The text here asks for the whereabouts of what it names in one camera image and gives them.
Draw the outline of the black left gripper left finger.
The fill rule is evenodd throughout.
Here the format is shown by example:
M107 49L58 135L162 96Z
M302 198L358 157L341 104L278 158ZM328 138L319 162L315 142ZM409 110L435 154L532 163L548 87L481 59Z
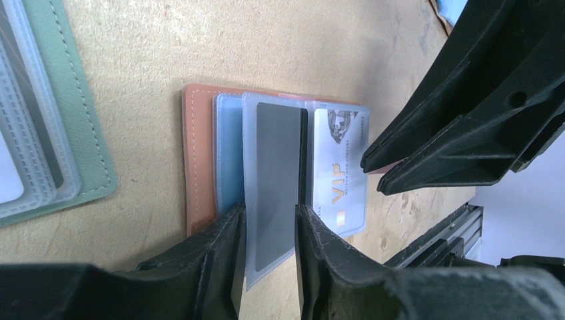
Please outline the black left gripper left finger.
M134 319L238 319L245 272L245 205L234 204L211 225L136 270L141 289Z

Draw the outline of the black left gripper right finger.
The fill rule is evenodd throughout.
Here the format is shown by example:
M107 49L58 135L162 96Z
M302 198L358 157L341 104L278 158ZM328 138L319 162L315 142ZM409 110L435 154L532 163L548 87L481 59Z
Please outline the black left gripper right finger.
M307 205L295 207L301 319L397 319L391 272L331 231Z

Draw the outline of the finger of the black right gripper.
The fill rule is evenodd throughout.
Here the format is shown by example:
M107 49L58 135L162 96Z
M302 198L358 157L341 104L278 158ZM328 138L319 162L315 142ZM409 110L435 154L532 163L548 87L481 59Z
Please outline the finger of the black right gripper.
M403 110L365 151L367 173L390 171L457 116L501 122L564 103L564 2L469 1Z
M546 101L497 123L464 116L385 174L378 191L394 195L427 187L487 186L527 168L564 130L564 103Z

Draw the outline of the grey card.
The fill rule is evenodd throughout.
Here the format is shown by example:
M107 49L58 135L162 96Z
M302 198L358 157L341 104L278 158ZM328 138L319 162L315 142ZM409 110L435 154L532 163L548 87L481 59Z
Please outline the grey card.
M262 102L257 120L255 269L266 272L294 249L294 208L306 198L307 112Z

